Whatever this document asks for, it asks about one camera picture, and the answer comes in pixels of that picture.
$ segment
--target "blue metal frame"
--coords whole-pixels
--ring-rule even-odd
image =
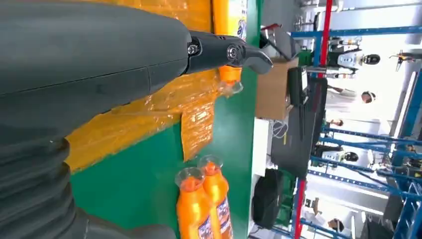
[[[409,105],[407,107],[407,112],[405,114],[405,118],[403,119],[402,130],[400,133],[400,137],[411,136],[413,128],[417,122],[418,112],[421,109],[422,103],[422,71],[418,72],[415,86],[413,88],[413,94],[409,99]],[[398,146],[398,149],[403,150],[404,146]],[[394,166],[399,166],[403,164],[403,156],[397,156],[393,158],[392,164]]]
[[[331,174],[328,174],[328,173],[322,173],[322,172],[318,172],[318,171],[314,171],[314,170],[310,170],[310,169],[308,169],[308,173],[309,174],[316,175],[316,176],[320,176],[320,177],[324,177],[324,178],[328,178],[328,179],[340,181],[340,182],[343,182],[343,183],[349,183],[349,184],[354,184],[354,185],[358,185],[358,186],[362,186],[362,187],[366,187],[366,188],[376,189],[376,190],[383,191],[383,192],[390,191],[390,188],[384,187],[384,186],[380,186],[378,184],[362,182],[362,181],[358,181],[358,180],[355,180],[355,179],[350,179],[350,178],[345,178],[345,177],[341,177],[341,176],[331,175]]]
[[[357,173],[359,173],[360,175],[368,179],[373,180],[378,185],[367,183],[367,182],[360,182],[357,180],[348,179],[348,178],[344,178],[337,175],[330,175],[327,173],[308,170],[309,173],[312,173],[314,175],[345,182],[345,183],[357,184],[359,186],[377,189],[380,191],[389,191],[396,195],[400,195],[402,198],[404,198],[405,203],[402,209],[402,213],[400,215],[399,222],[396,226],[394,239],[416,238],[416,235],[418,234],[418,231],[422,225],[422,209],[421,209],[422,202],[419,202],[419,204],[417,203],[417,201],[422,201],[422,187],[420,183],[418,183],[420,182],[420,179],[415,180],[415,178],[409,177],[406,175],[398,175],[398,174],[393,174],[393,173],[385,172],[381,170],[376,171],[378,175],[393,176],[396,179],[399,179],[397,180],[398,184],[403,183],[404,181],[409,182],[408,188],[399,186],[399,189],[397,189],[384,182],[381,182],[378,179],[374,179],[371,176],[365,174],[364,172],[368,172],[368,169],[365,169],[363,170],[364,172],[362,172],[362,170],[360,170],[359,167],[352,166],[352,165],[347,166],[346,164],[343,164],[343,163],[340,164],[339,162],[333,161],[333,160],[321,159],[317,157],[311,157],[311,160],[317,161],[317,162],[327,162],[328,164],[333,164],[333,165],[338,165],[338,166],[344,166],[350,170],[356,171]]]
[[[337,128],[324,128],[323,131],[324,132],[343,133],[343,134],[361,136],[361,137],[365,137],[365,138],[384,140],[383,142],[377,142],[379,144],[385,144],[385,143],[396,143],[397,144],[397,143],[400,143],[400,144],[411,144],[411,145],[421,145],[422,146],[422,141],[412,140],[412,139],[394,138],[394,137],[390,137],[390,136],[382,136],[382,135],[376,135],[376,134],[370,134],[370,133],[354,132],[354,131],[342,130],[342,129],[337,129]]]
[[[367,143],[367,142],[354,143],[354,142],[348,142],[348,141],[343,141],[340,139],[329,138],[329,137],[320,137],[319,140],[321,142],[335,143],[338,145],[347,145],[347,146],[356,147],[356,148],[370,149],[377,152],[390,153],[389,147],[373,146],[372,144]],[[404,151],[404,150],[394,151],[393,156],[407,156],[414,159],[422,159],[422,154],[410,152],[410,151]]]
[[[400,27],[382,27],[382,28],[363,28],[363,29],[347,29],[332,30],[330,36],[367,36],[367,35],[392,35],[422,33],[422,26],[400,26]],[[293,38],[311,38],[322,37],[322,31],[295,31],[291,33]]]
[[[329,35],[330,36],[359,36],[359,35],[363,36],[363,35],[406,34],[406,33],[422,33],[422,26],[403,26],[403,27],[332,30],[332,31],[329,32]],[[314,59],[316,59],[316,60],[314,60],[314,66],[319,66],[319,60],[318,59],[320,58],[320,54],[321,54],[320,51],[321,51],[322,31],[292,32],[291,36],[293,38],[315,38]],[[419,82],[421,82],[421,86],[420,86],[421,89],[419,91],[416,91],[416,92],[422,92],[422,81],[419,81]],[[418,94],[418,96],[415,95],[414,97],[415,97],[414,99],[411,99],[411,102],[414,101],[413,105],[415,105],[415,106],[417,105],[418,108],[419,108],[419,105],[422,102],[422,94]],[[412,124],[414,124],[415,119],[416,119],[416,115],[417,115],[417,112],[414,114],[414,113],[408,111],[407,118],[405,118],[405,122],[412,122]],[[354,146],[354,147],[372,149],[374,151],[380,151],[380,152],[385,152],[385,153],[390,152],[389,145],[391,143],[401,144],[397,148],[399,150],[404,150],[403,144],[409,143],[409,141],[406,141],[406,140],[393,139],[393,138],[390,138],[390,137],[383,137],[383,136],[370,135],[370,134],[364,134],[364,133],[359,133],[359,134],[360,134],[360,136],[365,136],[365,137],[368,137],[368,138],[376,138],[376,139],[379,139],[379,140],[385,140],[387,142],[351,143],[351,142],[345,142],[345,141],[341,141],[341,140],[332,141],[332,142],[337,143],[337,144],[340,143],[341,145],[349,145],[349,146]],[[417,158],[422,159],[422,156],[419,156],[418,154],[409,153],[409,152],[406,152],[406,151],[405,152],[395,151],[395,157],[396,158],[400,158],[400,157],[402,158],[402,156],[410,156],[410,157],[413,157],[413,158],[415,158],[415,156],[416,156]],[[325,161],[325,159],[321,159],[321,158],[319,158],[319,159],[313,158],[313,160],[317,160],[318,162],[331,163],[333,165],[343,166],[343,167],[349,168],[351,170],[357,171],[360,174],[367,176],[370,179],[374,180],[370,176],[362,173],[362,172],[373,172],[372,170],[367,169],[367,168],[353,166],[353,165],[348,166],[347,164],[343,164],[343,163],[335,162],[335,161],[334,162],[327,162],[327,161]],[[383,175],[383,176],[392,176],[392,177],[395,177],[396,179],[400,179],[402,181],[409,181],[409,180],[416,181],[415,178],[408,177],[406,175],[397,175],[397,174],[384,172],[384,171],[382,171],[382,172],[377,171],[377,173],[379,175]],[[356,184],[356,182],[357,182],[356,180],[351,180],[351,179],[347,179],[347,178],[342,178],[342,179],[346,180],[346,182],[354,182],[353,184]],[[390,189],[389,185],[384,185],[382,182],[377,181],[377,180],[375,180],[375,181],[381,183],[382,186],[370,184],[370,183],[366,183],[366,182],[360,182],[360,183],[361,183],[361,186],[376,188],[376,189],[382,190],[382,191]],[[416,184],[416,183],[412,184],[411,183],[410,188],[412,188],[412,187],[416,188],[416,185],[417,185],[417,187],[419,187],[419,184]],[[414,192],[411,192],[411,191],[409,191],[408,194],[409,195],[406,195],[406,192],[401,192],[401,195],[405,196],[406,200],[409,200],[409,201],[413,200],[415,198],[415,197],[410,197],[410,195],[416,195],[416,196],[419,196],[419,197],[421,196],[421,194],[414,193]],[[293,216],[296,215],[296,206],[297,206],[298,203],[299,203],[298,197],[297,197],[297,195],[295,195]],[[412,220],[413,223],[410,226],[410,229],[407,233],[407,236],[408,236],[407,238],[415,238],[415,234],[417,233],[417,230],[414,230],[415,229],[414,227],[419,227],[419,225],[421,224],[422,210],[420,210],[420,207],[417,209],[417,211],[414,213],[414,215],[415,216],[413,217],[413,220]],[[306,221],[301,220],[301,222],[302,222],[302,224],[309,225]],[[294,236],[294,234],[295,234],[294,228],[295,228],[295,225],[293,224],[293,231],[290,232],[291,236]],[[327,233],[332,234],[334,236],[334,238],[335,237],[346,238],[346,239],[348,238],[348,237],[344,237],[344,235],[336,235],[336,232],[331,232],[330,230],[327,230]]]

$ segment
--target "plastic wrap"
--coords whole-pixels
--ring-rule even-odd
[[[93,0],[176,18],[188,29],[211,31],[209,0]],[[98,115],[67,137],[74,172],[181,120],[184,160],[212,140],[213,107],[220,95],[217,70],[181,76],[129,105]]]

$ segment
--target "red pole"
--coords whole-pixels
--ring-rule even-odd
[[[332,0],[327,0],[327,6],[325,8],[324,30],[322,31],[321,58],[319,60],[319,65],[321,66],[325,66],[327,63],[329,24],[331,21],[331,8],[332,8]],[[318,77],[322,78],[323,74],[319,73]]]
[[[301,224],[301,211],[302,211],[302,202],[305,194],[305,184],[306,180],[299,181],[298,189],[298,206],[296,207],[296,218],[295,218],[295,239],[299,239],[302,233],[302,224]]]

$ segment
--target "green panel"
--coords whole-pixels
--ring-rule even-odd
[[[247,40],[258,45],[260,0],[248,0]],[[224,160],[235,238],[246,238],[252,167],[256,74],[242,73],[244,90],[216,102],[213,142],[200,155]],[[77,205],[89,213],[130,229],[167,224],[178,232],[175,174],[183,163],[180,124],[111,155],[72,176]]]

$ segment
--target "detergent bottle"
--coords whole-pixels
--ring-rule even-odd
[[[247,0],[213,0],[212,10],[215,34],[246,40]],[[243,89],[240,82],[242,69],[223,66],[218,71],[224,87],[231,88],[233,93]]]
[[[202,171],[185,168],[176,175],[175,182],[180,188],[176,208],[181,239],[214,239],[212,202],[203,188]]]
[[[215,156],[208,155],[200,159],[198,167],[205,174],[203,187],[213,205],[211,211],[212,230],[220,231],[220,234],[215,234],[215,238],[232,239],[233,229],[227,199],[228,182],[221,173],[222,161]]]

